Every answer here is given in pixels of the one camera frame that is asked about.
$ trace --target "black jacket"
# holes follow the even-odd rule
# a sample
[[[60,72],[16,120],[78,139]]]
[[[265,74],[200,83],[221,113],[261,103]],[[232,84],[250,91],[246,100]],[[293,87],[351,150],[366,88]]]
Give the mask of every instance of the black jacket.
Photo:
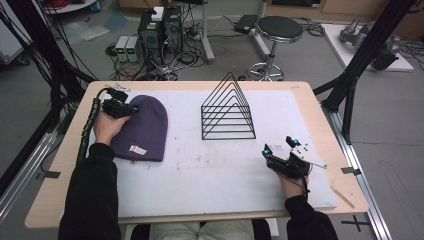
[[[115,154],[101,143],[91,145],[89,152],[72,173],[59,239],[120,240]],[[290,240],[337,239],[328,216],[316,212],[304,196],[287,199],[285,206],[291,216],[287,223]]]

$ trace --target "purple beanie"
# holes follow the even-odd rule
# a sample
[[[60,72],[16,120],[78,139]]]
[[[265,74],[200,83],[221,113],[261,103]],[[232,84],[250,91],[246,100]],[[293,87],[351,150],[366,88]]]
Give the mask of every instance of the purple beanie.
[[[139,95],[130,106],[138,108],[110,146],[117,157],[137,161],[163,161],[168,115],[165,107],[154,97]]]

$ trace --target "triangular wire stand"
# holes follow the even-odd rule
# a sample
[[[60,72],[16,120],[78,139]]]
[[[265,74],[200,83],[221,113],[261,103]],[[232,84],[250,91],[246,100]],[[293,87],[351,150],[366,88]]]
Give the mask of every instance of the triangular wire stand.
[[[232,73],[206,98],[201,113],[202,140],[256,138],[249,103]]]

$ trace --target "black metal pole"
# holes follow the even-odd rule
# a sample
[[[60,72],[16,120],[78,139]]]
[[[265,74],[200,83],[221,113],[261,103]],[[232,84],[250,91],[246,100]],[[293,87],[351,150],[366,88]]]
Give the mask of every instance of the black metal pole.
[[[336,112],[347,98],[342,133],[348,144],[351,144],[350,127],[356,84],[414,2],[414,0],[389,1],[345,71],[333,81],[314,89],[315,95],[318,95],[333,88],[328,98],[322,102],[322,106],[330,111]]]

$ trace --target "desk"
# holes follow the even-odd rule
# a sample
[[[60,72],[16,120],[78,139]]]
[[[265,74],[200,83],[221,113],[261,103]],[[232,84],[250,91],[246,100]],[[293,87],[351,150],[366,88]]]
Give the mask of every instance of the desk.
[[[29,228],[57,227],[64,208],[67,186],[75,166],[81,131],[89,114],[92,99],[105,84],[115,82],[91,83],[83,101],[75,114],[62,145],[51,165],[51,171],[61,172],[58,179],[45,179],[28,213],[25,224]],[[216,81],[187,82],[119,82],[131,90],[210,90]],[[319,155],[328,164],[325,170],[330,186],[334,191],[337,207],[322,210],[327,214],[362,213],[368,209],[367,201],[353,174],[343,174],[341,168],[347,167],[342,150],[315,98],[310,86],[304,82],[240,82],[243,90],[285,90],[290,91],[297,101],[306,127]],[[206,214],[196,216],[162,216],[120,219],[120,224],[167,221],[199,221],[241,218],[272,218],[287,216],[285,211],[248,212],[237,214]]]
[[[265,9],[266,9],[266,5],[268,3],[268,0],[260,0],[260,1],[261,1],[261,4],[260,4],[260,7],[259,7],[258,19],[262,18],[265,15]],[[210,45],[209,39],[208,39],[208,4],[209,4],[208,0],[203,0],[203,4],[202,4],[202,8],[203,8],[203,11],[202,11],[203,30],[202,30],[201,40],[202,40],[203,48],[205,49],[207,63],[211,63],[215,60],[215,56],[213,54],[213,51],[212,51],[212,48],[211,48],[211,45]],[[255,29],[252,29],[250,31],[250,34],[252,34],[256,43],[258,43],[258,46],[259,46],[259,48],[260,48],[260,50],[261,50],[261,52],[264,56],[264,59],[266,59],[266,56],[269,54],[269,49],[265,45],[261,36],[256,32]]]

